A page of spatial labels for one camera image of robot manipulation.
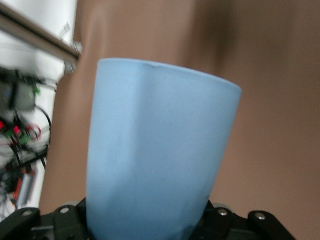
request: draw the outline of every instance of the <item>brown fabric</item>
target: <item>brown fabric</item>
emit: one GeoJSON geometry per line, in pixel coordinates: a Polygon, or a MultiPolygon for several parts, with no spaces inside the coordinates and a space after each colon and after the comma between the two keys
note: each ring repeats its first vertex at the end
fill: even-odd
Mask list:
{"type": "Polygon", "coordinates": [[[320,236],[320,1],[79,0],[76,72],[58,87],[40,209],[86,196],[97,61],[185,66],[243,89],[211,200],[320,236]]]}

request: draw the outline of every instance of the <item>light blue plastic cup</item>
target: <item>light blue plastic cup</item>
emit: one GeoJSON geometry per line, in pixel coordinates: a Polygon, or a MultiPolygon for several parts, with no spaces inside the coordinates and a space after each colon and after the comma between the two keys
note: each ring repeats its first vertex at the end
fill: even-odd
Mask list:
{"type": "Polygon", "coordinates": [[[87,224],[96,240],[185,240],[202,217],[241,88],[135,59],[98,63],[87,224]]]}

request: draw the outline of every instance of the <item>silver screw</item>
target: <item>silver screw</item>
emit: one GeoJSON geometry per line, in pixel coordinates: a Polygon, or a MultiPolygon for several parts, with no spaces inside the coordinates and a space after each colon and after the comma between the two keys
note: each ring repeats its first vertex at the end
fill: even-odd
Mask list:
{"type": "Polygon", "coordinates": [[[69,208],[68,207],[64,207],[60,210],[60,213],[62,214],[66,214],[67,212],[69,212],[69,208]]]}
{"type": "Polygon", "coordinates": [[[261,213],[261,212],[257,212],[257,213],[255,214],[255,217],[256,217],[257,219],[259,219],[259,220],[266,220],[266,216],[265,216],[263,213],[261,213]]]}
{"type": "Polygon", "coordinates": [[[26,217],[26,216],[29,216],[31,214],[32,214],[32,211],[27,210],[27,211],[23,212],[21,215],[22,215],[22,217],[26,217]]]}
{"type": "Polygon", "coordinates": [[[218,210],[218,213],[219,213],[221,216],[227,216],[227,215],[228,215],[227,210],[225,210],[224,208],[220,208],[220,209],[218,210]]]}

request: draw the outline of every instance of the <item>metal rail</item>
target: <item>metal rail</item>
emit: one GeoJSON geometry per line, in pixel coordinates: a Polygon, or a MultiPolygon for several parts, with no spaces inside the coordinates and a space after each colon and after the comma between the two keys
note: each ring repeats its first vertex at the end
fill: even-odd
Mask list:
{"type": "Polygon", "coordinates": [[[0,30],[68,63],[76,63],[80,53],[0,2],[0,30]]]}

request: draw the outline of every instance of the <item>cup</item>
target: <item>cup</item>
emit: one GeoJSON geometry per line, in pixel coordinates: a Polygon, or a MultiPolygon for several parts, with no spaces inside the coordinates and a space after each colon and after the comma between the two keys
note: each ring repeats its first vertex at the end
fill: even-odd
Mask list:
{"type": "Polygon", "coordinates": [[[136,59],[98,63],[86,212],[95,240],[186,240],[206,208],[241,88],[136,59]]]}

